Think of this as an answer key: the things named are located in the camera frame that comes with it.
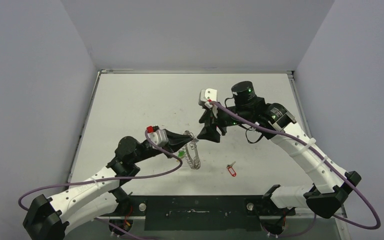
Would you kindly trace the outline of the metal ring disc with keyrings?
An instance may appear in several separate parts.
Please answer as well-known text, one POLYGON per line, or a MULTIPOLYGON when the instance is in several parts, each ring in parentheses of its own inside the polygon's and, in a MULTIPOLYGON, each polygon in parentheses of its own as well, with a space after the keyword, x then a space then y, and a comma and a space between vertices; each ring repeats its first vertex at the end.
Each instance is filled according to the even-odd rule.
POLYGON ((189 130, 185 130, 183 134, 192 137, 192 141, 185 144, 182 148, 182 150, 184 151, 184 159, 192 170, 199 170, 201 168, 201 160, 197 147, 197 143, 199 140, 189 130))

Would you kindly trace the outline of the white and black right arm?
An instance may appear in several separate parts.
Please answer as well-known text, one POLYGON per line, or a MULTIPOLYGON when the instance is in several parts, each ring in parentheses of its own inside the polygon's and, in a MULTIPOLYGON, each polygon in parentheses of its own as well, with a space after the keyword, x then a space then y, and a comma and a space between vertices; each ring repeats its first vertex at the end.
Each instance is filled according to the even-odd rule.
POLYGON ((295 117, 279 103, 267 103, 256 95, 253 83, 242 81, 231 88, 234 105, 225 110, 218 107, 218 92, 202 89, 198 104, 205 110, 199 123, 204 127, 198 134, 199 140, 219 143, 221 136, 231 126, 243 127, 254 124, 266 128, 261 136, 284 150, 310 177, 312 186, 274 185, 265 195, 262 207, 270 215, 285 208, 307 208, 319 217, 331 218, 343 205, 352 188, 344 182, 347 179, 356 186, 361 176, 356 171, 346 171, 337 166, 316 146, 316 140, 308 137, 295 117))

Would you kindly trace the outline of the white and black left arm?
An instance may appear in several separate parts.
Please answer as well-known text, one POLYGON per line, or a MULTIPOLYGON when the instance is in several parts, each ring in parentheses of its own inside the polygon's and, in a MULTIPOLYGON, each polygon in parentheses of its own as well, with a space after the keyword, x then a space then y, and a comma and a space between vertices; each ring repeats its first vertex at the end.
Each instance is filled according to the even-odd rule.
POLYGON ((138 179, 137 163, 164 154, 175 153, 192 142, 187 134, 149 126, 145 140, 123 137, 114 151, 114 158, 98 172, 81 182, 68 183, 69 189, 34 198, 27 209, 23 227, 33 240, 62 240, 75 228, 102 215, 124 215, 129 210, 129 195, 122 185, 138 179))

